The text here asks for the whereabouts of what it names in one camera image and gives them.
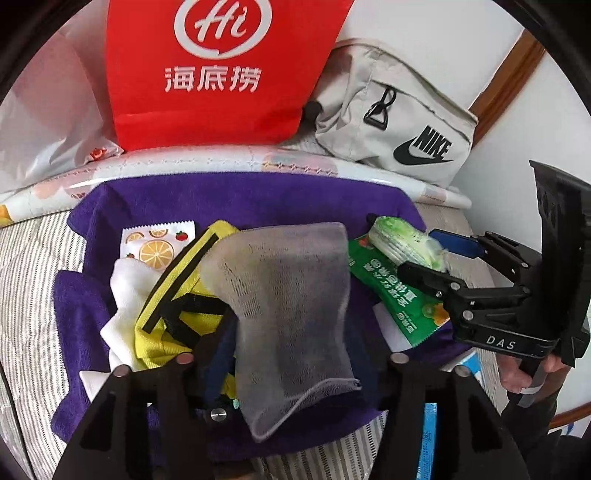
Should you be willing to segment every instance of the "yellow bag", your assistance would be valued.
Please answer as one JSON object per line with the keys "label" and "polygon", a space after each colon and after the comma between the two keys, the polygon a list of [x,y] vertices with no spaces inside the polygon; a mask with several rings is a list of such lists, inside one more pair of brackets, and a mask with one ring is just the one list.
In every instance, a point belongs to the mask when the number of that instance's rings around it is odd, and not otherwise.
{"label": "yellow bag", "polygon": [[[216,330],[228,305],[203,287],[199,262],[218,240],[237,231],[218,220],[164,271],[135,323],[135,354],[146,367],[161,367],[192,351],[201,335]],[[226,377],[222,393],[236,398],[233,375]]]}

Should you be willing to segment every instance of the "red paper bag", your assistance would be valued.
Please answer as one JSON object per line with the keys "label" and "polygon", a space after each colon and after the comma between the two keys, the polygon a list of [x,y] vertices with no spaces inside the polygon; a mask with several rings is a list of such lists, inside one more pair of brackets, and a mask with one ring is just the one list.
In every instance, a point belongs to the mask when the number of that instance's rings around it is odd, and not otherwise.
{"label": "red paper bag", "polygon": [[352,3],[111,1],[107,75],[119,143],[291,137]]}

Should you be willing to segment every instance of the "human hand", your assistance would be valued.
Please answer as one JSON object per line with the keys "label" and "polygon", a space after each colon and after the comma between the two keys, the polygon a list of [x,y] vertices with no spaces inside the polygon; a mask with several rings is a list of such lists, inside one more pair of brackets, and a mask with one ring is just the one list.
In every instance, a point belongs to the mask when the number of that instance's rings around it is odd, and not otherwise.
{"label": "human hand", "polygon": [[[519,360],[515,357],[498,353],[496,354],[496,364],[499,367],[501,385],[506,390],[513,393],[521,393],[522,388],[529,388],[531,386],[532,378],[519,370]],[[546,379],[548,387],[544,389],[545,393],[553,393],[562,386],[570,367],[563,364],[560,358],[553,354],[542,360],[542,366],[547,373],[557,374],[554,376],[555,378],[550,378],[551,376],[549,375]]]}

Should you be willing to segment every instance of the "mesh bag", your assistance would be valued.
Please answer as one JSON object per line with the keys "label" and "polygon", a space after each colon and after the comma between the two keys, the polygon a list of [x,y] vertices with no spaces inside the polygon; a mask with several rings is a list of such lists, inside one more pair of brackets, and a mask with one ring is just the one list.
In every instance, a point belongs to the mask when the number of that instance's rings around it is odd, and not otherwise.
{"label": "mesh bag", "polygon": [[350,274],[342,224],[235,233],[203,258],[200,273],[239,319],[236,391],[255,441],[294,412],[360,388],[343,339]]}

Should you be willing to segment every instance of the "beige nike bag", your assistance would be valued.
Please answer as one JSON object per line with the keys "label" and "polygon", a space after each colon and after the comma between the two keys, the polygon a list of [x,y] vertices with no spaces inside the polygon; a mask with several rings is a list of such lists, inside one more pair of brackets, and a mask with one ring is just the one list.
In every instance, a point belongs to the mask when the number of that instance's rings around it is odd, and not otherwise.
{"label": "beige nike bag", "polygon": [[316,138],[332,154],[441,187],[466,161],[478,123],[370,40],[337,43],[311,100],[322,109]]}

